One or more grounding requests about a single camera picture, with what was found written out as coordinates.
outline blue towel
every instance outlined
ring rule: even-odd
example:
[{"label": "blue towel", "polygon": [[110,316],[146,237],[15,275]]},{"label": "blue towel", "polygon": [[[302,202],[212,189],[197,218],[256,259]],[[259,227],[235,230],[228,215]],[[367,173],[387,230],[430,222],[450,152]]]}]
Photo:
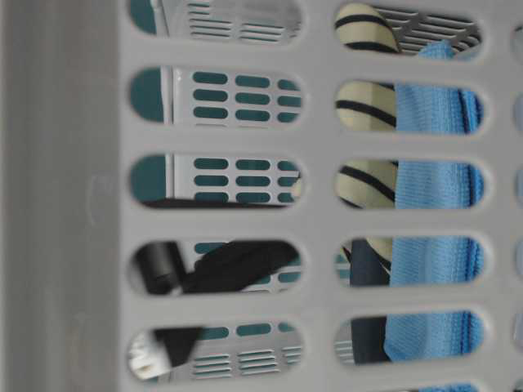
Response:
[{"label": "blue towel", "polygon": [[[454,56],[448,42],[428,45],[419,55],[440,60]],[[398,84],[396,99],[398,132],[464,135],[474,132],[481,120],[481,107],[470,91]],[[400,162],[396,208],[468,208],[482,193],[481,174],[466,163]],[[481,248],[469,238],[398,238],[391,286],[466,282],[482,265]],[[470,353],[481,338],[481,323],[469,312],[396,315],[387,318],[385,351],[392,361],[445,358]],[[422,392],[473,390],[448,385]]]}]

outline laundry basket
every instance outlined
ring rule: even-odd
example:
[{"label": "laundry basket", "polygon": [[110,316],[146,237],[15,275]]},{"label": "laundry basket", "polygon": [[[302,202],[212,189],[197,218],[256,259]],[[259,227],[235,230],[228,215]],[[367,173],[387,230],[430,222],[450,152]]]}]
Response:
[{"label": "laundry basket", "polygon": [[[333,30],[342,2],[162,3],[147,4],[155,34],[136,27],[127,0],[6,0],[0,6],[2,390],[387,392],[457,382],[480,392],[513,390],[523,376],[512,339],[523,294],[514,262],[521,240],[515,183],[523,162],[513,121],[523,65],[510,41],[523,21],[521,2],[372,2],[406,55],[442,38],[455,51],[481,48],[472,61],[444,64],[348,51]],[[150,67],[162,70],[163,123],[142,118],[129,99],[133,79]],[[226,82],[199,82],[197,73],[225,75]],[[239,77],[269,85],[243,86]],[[362,135],[341,125],[333,109],[339,87],[355,79],[473,88],[486,118],[477,135],[460,140]],[[199,99],[197,90],[227,98]],[[238,97],[244,93],[269,96],[270,103],[246,102]],[[300,104],[280,105],[282,96]],[[219,118],[220,110],[207,115],[209,108],[227,116]],[[146,208],[132,195],[129,176],[152,154],[166,157],[166,196],[176,198],[197,198],[202,190],[195,177],[221,171],[234,180],[210,193],[237,201],[244,189],[235,179],[244,170],[253,173],[238,161],[268,162],[262,202],[288,207]],[[351,157],[464,159],[485,175],[484,201],[462,212],[352,211],[333,192],[336,170]],[[228,166],[195,165],[209,158]],[[282,162],[295,166],[284,170]],[[304,192],[291,203],[279,179],[295,178],[297,169]],[[356,290],[339,284],[333,272],[333,255],[348,238],[448,234],[470,235],[483,245],[488,263],[474,283]],[[201,254],[196,245],[233,238],[287,241],[301,263],[250,287],[251,293],[151,297],[129,284],[130,260],[146,243],[176,240],[192,264]],[[348,266],[336,268],[346,280]],[[281,274],[300,279],[285,290],[290,283],[281,282]],[[340,365],[339,359],[352,362],[349,319],[462,309],[478,314],[485,327],[482,347],[467,358]],[[269,324],[270,332],[238,336],[245,324]],[[144,384],[130,372],[127,352],[136,334],[199,325],[224,327],[229,335],[200,342],[190,363],[159,382]],[[259,360],[258,369],[243,366],[249,355]],[[196,363],[216,365],[217,372],[196,371]],[[200,380],[215,377],[228,380]]]}]

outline striped fabric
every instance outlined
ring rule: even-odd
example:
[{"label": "striped fabric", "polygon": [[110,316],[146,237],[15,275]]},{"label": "striped fabric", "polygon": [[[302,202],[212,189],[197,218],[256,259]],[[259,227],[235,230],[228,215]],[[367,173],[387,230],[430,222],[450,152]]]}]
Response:
[{"label": "striped fabric", "polygon": [[[340,41],[356,51],[400,53],[385,19],[371,6],[352,3],[337,14]],[[354,131],[394,131],[396,93],[393,85],[354,81],[337,94],[336,110],[342,123]],[[348,161],[336,178],[336,193],[355,208],[394,208],[397,163]],[[382,268],[390,274],[392,239],[365,238]]]}]

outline oval hole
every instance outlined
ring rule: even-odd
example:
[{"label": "oval hole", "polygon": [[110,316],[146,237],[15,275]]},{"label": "oval hole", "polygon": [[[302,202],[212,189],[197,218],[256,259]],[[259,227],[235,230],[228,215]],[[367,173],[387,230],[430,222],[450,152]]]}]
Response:
[{"label": "oval hole", "polygon": [[[297,180],[296,165],[270,155],[239,158],[241,156],[149,156],[133,167],[129,177],[130,191],[145,206],[162,209],[278,210],[299,198],[303,187],[302,180]],[[291,193],[292,198],[279,195]]]},{"label": "oval hole", "polygon": [[225,176],[196,176],[194,183],[198,186],[226,186],[229,179]]},{"label": "oval hole", "polygon": [[467,163],[360,160],[340,168],[335,192],[353,208],[467,209],[482,199],[484,181]]},{"label": "oval hole", "polygon": [[259,159],[240,159],[236,161],[239,170],[269,170],[270,162]]},{"label": "oval hole", "polygon": [[[234,70],[212,72],[176,66],[155,67],[134,77],[128,92],[129,103],[140,117],[163,123],[165,127],[284,129],[302,111],[302,92],[297,90],[293,96],[282,96],[280,90],[265,88],[273,81],[282,80],[281,76],[279,73],[245,76]],[[243,87],[232,91],[227,86],[229,80]],[[253,88],[265,90],[262,94],[253,92]],[[267,106],[276,101],[291,106]]]},{"label": "oval hole", "polygon": [[219,90],[194,90],[193,97],[196,100],[209,100],[213,102],[225,102],[227,100],[227,93]]},{"label": "oval hole", "polygon": [[193,80],[204,84],[226,84],[228,77],[224,73],[200,71],[193,73]]},{"label": "oval hole", "polygon": [[296,172],[297,168],[292,162],[280,161],[278,162],[278,168],[283,172]]},{"label": "oval hole", "polygon": [[264,110],[246,110],[236,111],[236,118],[241,121],[266,122],[270,119],[270,113]]},{"label": "oval hole", "polygon": [[292,82],[290,80],[281,79],[278,81],[278,88],[280,90],[287,90],[287,91],[299,91],[297,84],[295,82]]},{"label": "oval hole", "polygon": [[239,75],[236,77],[236,85],[240,87],[268,88],[270,80],[259,76]]},{"label": "oval hole", "polygon": [[227,109],[213,108],[208,106],[198,106],[194,108],[194,116],[197,118],[215,118],[223,119],[227,118]]},{"label": "oval hole", "polygon": [[431,136],[471,135],[485,116],[473,91],[393,82],[348,82],[338,92],[335,107],[350,131]]},{"label": "oval hole", "polygon": [[453,10],[437,15],[400,5],[347,4],[338,12],[333,27],[340,42],[352,51],[433,60],[470,60],[482,41],[478,25]]},{"label": "oval hole", "polygon": [[288,113],[288,112],[282,112],[278,114],[278,121],[280,123],[292,123],[294,120],[296,120],[298,114],[296,113]]},{"label": "oval hole", "polygon": [[291,106],[293,108],[302,107],[302,98],[299,96],[281,96],[278,98],[278,105],[280,106]]},{"label": "oval hole", "polygon": [[270,184],[270,178],[260,176],[240,176],[236,178],[236,184],[239,186],[268,186]]},{"label": "oval hole", "polygon": [[294,198],[289,193],[278,194],[278,200],[280,203],[293,203]]},{"label": "oval hole", "polygon": [[229,163],[222,158],[196,158],[194,167],[197,169],[223,170],[229,167]]},{"label": "oval hole", "polygon": [[233,25],[238,28],[227,35],[230,43],[290,43],[302,25],[302,13],[293,0],[213,0],[207,2],[174,2],[129,0],[129,14],[142,31],[159,38],[193,38],[212,42],[206,28]]},{"label": "oval hole", "polygon": [[236,328],[238,336],[267,335],[272,330],[268,323],[240,325]]},{"label": "oval hole", "polygon": [[[264,339],[268,345],[253,349],[253,339]],[[302,348],[299,332],[283,321],[229,321],[227,327],[214,324],[143,331],[128,346],[127,363],[140,381],[180,384],[285,373],[300,362]],[[186,371],[179,372],[180,367]]]},{"label": "oval hole", "polygon": [[236,94],[236,102],[250,105],[267,105],[270,97],[265,94],[253,94],[251,92],[239,92]]},{"label": "oval hole", "polygon": [[341,363],[365,365],[468,356],[483,341],[483,323],[468,310],[356,318],[338,331]]},{"label": "oval hole", "polygon": [[276,294],[291,288],[301,272],[300,256],[286,242],[219,238],[148,243],[133,256],[129,280],[151,296]]},{"label": "oval hole", "polygon": [[340,281],[351,287],[470,283],[484,267],[483,247],[457,236],[355,238],[334,261]]},{"label": "oval hole", "polygon": [[283,187],[293,186],[296,180],[296,177],[280,177],[278,179],[278,185]]},{"label": "oval hole", "polygon": [[240,192],[236,195],[239,203],[268,203],[270,195],[262,192]]}]

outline cloth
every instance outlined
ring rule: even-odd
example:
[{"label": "cloth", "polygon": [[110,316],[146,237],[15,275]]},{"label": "cloth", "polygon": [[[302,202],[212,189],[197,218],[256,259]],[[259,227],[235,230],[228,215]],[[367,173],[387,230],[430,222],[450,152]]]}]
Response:
[{"label": "cloth", "polygon": [[[448,42],[428,45],[421,57],[448,60]],[[474,132],[481,107],[470,91],[396,85],[397,131],[438,135]],[[400,162],[396,208],[468,208],[481,198],[481,174],[466,163]],[[481,271],[483,255],[469,238],[398,238],[391,261],[392,287],[459,283]],[[385,351],[392,361],[467,354],[481,343],[481,323],[469,312],[394,315],[387,318]],[[426,388],[422,392],[471,392],[471,385]]]},{"label": "cloth", "polygon": [[[335,29],[340,41],[356,51],[397,54],[400,47],[391,27],[371,6],[352,3],[337,14]],[[353,81],[337,94],[336,109],[342,123],[354,131],[394,131],[396,92],[392,85]],[[354,208],[394,208],[397,163],[348,161],[336,177],[336,193]],[[392,241],[361,238],[352,242],[351,286],[389,283]],[[385,317],[351,320],[352,348],[356,364],[388,361],[383,349]]]}]

